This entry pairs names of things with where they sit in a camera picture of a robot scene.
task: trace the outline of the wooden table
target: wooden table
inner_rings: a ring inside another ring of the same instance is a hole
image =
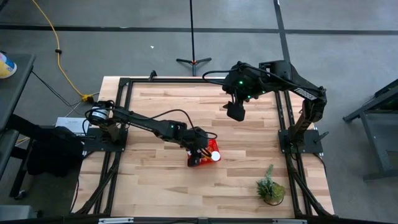
[[[119,78],[104,77],[99,100],[115,100]],[[119,167],[112,216],[294,217],[285,157],[280,153],[277,137],[279,119],[275,94],[268,93],[247,103],[242,122],[227,117],[223,105],[230,99],[220,86],[211,84],[135,83],[130,110],[146,116],[177,108],[185,110],[195,126],[218,134],[222,160],[188,168],[186,152],[178,145],[130,127]],[[302,98],[291,94],[291,100],[295,118],[298,118]],[[188,122],[179,112],[159,119]],[[74,211],[97,187],[103,157],[103,152],[96,152],[84,160]],[[284,201],[276,207],[259,200],[256,192],[256,181],[264,176],[270,164],[274,165],[274,181],[286,191]],[[308,187],[324,208],[333,213],[322,163],[317,157],[304,154],[303,164]],[[304,211],[298,185],[297,189],[300,208]],[[107,189],[104,195],[103,200],[108,195]]]

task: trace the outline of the yellow extension cord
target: yellow extension cord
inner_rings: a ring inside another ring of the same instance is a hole
[[[54,32],[55,38],[57,40],[57,62],[58,62],[58,68],[60,69],[60,71],[62,72],[63,76],[65,76],[65,78],[68,80],[69,84],[73,87],[73,89],[81,96],[81,100],[83,102],[87,102],[89,100],[89,98],[93,97],[93,94],[82,94],[80,93],[80,91],[74,86],[74,84],[72,83],[72,81],[70,81],[70,79],[68,78],[67,74],[63,71],[62,66],[61,66],[61,50],[60,50],[60,41],[58,39],[58,35],[57,32],[54,29],[54,26],[52,25],[50,19],[45,15],[45,13],[43,12],[43,10],[40,8],[40,6],[35,2],[35,0],[32,0],[32,2],[36,5],[36,7],[39,9],[39,11],[42,13],[42,15],[45,17],[45,19],[47,20],[47,22],[49,22],[52,31]]]

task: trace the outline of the black stand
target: black stand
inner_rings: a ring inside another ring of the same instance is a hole
[[[192,76],[195,77],[197,75],[197,65],[200,62],[209,62],[211,60],[211,58],[204,58],[204,59],[200,59],[200,60],[195,60],[195,42],[193,40],[192,0],[189,0],[189,5],[190,5],[190,13],[191,13],[192,61],[185,60],[185,59],[180,59],[180,58],[177,58],[176,61],[189,63],[192,66]]]

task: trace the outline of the black bag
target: black bag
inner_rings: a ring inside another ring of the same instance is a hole
[[[59,139],[34,141],[27,160],[27,171],[30,175],[48,172],[56,177],[65,177],[70,169],[81,164],[83,144],[66,127],[56,127],[50,132]]]

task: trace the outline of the black cable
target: black cable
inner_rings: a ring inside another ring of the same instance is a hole
[[[79,192],[79,176],[77,177],[77,188],[76,188],[76,194],[75,194],[75,199],[73,199],[72,206],[70,207],[69,213],[72,213],[72,210],[75,206],[76,200],[77,200],[77,193]]]
[[[295,86],[295,87],[298,87],[298,88],[303,88],[303,89],[306,89],[306,90],[313,90],[313,91],[319,92],[319,90],[316,89],[316,88],[305,87],[305,86],[300,86],[300,85],[291,83],[291,82],[289,82],[289,81],[287,81],[287,80],[284,80],[283,78],[277,76],[276,74],[273,74],[273,73],[271,73],[271,72],[268,72],[267,70],[264,70],[264,69],[261,69],[261,68],[256,68],[256,67],[253,67],[253,66],[250,66],[250,65],[241,65],[241,66],[242,66],[242,67],[246,67],[246,68],[251,68],[251,69],[256,70],[256,71],[259,71],[259,72],[264,72],[265,74],[268,74],[268,75],[270,75],[270,76],[273,76],[273,77],[279,79],[280,81],[285,82],[285,83],[287,83],[287,84],[289,84],[289,85],[291,85],[291,86]]]
[[[32,73],[58,98],[62,101],[62,103],[64,103],[65,105],[69,106],[70,108],[72,108],[72,110],[79,115],[82,115],[80,113],[78,113],[73,106],[79,104],[81,101],[74,103],[74,104],[70,104],[64,97],[61,96],[61,94],[59,94],[57,91],[54,90],[54,88],[52,88],[48,83],[46,83],[43,79],[41,79],[33,70]]]
[[[188,121],[189,121],[189,123],[191,124],[191,127],[192,127],[193,131],[194,131],[195,133],[197,133],[198,135],[200,135],[200,136],[202,136],[202,137],[204,137],[204,138],[207,138],[207,139],[216,139],[216,138],[218,137],[216,133],[206,132],[206,134],[212,134],[212,135],[214,135],[213,138],[209,138],[208,136],[204,136],[204,135],[202,135],[202,134],[196,132],[196,131],[194,130],[194,128],[193,128],[193,123],[192,123],[191,117],[189,117],[189,115],[188,115],[187,112],[185,112],[184,110],[181,110],[181,109],[169,110],[169,111],[166,111],[166,112],[164,112],[164,113],[161,113],[161,114],[158,114],[158,115],[156,115],[156,116],[153,116],[153,117],[151,117],[151,118],[144,118],[144,119],[141,119],[141,120],[155,119],[155,118],[158,118],[158,117],[160,117],[160,116],[163,116],[163,115],[165,115],[165,114],[168,114],[168,113],[171,113],[171,112],[175,112],[175,111],[183,112],[183,113],[187,116]]]
[[[126,124],[128,127],[124,128],[124,130],[128,130],[130,128],[130,124]]]
[[[83,121],[83,124],[81,124],[81,128],[83,128],[83,133],[85,134],[85,136],[87,136],[86,129],[85,129],[85,123],[86,123],[86,121],[87,121],[87,119],[85,119],[85,120]]]
[[[325,175],[328,176],[328,174],[326,173],[326,165],[325,165],[325,162],[323,161],[323,159],[322,159],[318,154],[316,154],[316,153],[313,153],[313,155],[316,156],[316,157],[318,157],[319,160],[321,160],[322,165],[323,165],[323,169],[325,170]]]
[[[207,150],[207,149],[199,149],[200,150],[200,152],[203,154],[203,155],[205,155],[205,156],[207,156],[207,157],[210,157],[211,158],[211,152],[209,152],[209,150]]]
[[[94,111],[100,113],[100,112],[101,112],[100,110],[113,111],[114,109],[112,109],[112,108],[95,108],[95,109],[88,110],[88,111],[86,111],[86,113],[85,113],[86,119],[88,119],[88,116],[87,116],[88,113],[94,112]],[[198,133],[198,132],[193,128],[193,123],[192,123],[191,117],[189,117],[189,115],[188,115],[187,112],[185,112],[184,110],[181,110],[181,109],[169,110],[169,111],[166,111],[166,112],[164,112],[164,113],[155,115],[155,116],[153,116],[153,117],[151,117],[151,118],[135,118],[135,119],[144,120],[144,121],[145,121],[145,120],[149,120],[149,119],[155,119],[155,118],[158,118],[158,117],[160,117],[160,116],[163,116],[163,115],[165,115],[165,114],[168,114],[168,113],[171,113],[171,112],[174,112],[174,111],[183,112],[183,113],[187,116],[187,118],[188,118],[188,120],[189,120],[189,123],[190,123],[190,125],[191,125],[193,131],[194,131],[195,133],[197,133],[198,135],[200,135],[201,137],[204,137],[204,138],[206,138],[206,139],[216,139],[216,138],[218,137],[216,133],[212,133],[212,132],[207,132],[207,131],[206,131],[206,134],[214,135],[214,137],[212,137],[212,138],[209,138],[208,136],[204,136],[204,135]]]
[[[91,155],[93,152],[94,152],[94,151],[87,152],[86,155],[85,155],[85,157],[84,157],[83,159],[86,159],[86,158],[87,158],[89,155]]]
[[[205,82],[208,82],[208,83],[212,83],[212,84],[216,84],[216,85],[224,85],[224,83],[219,83],[219,82],[214,82],[214,81],[207,80],[205,77],[206,77],[208,74],[212,74],[212,73],[229,73],[229,72],[233,72],[233,71],[237,71],[237,70],[238,70],[238,69],[208,71],[208,72],[204,73],[204,74],[201,76],[201,78],[202,78]]]

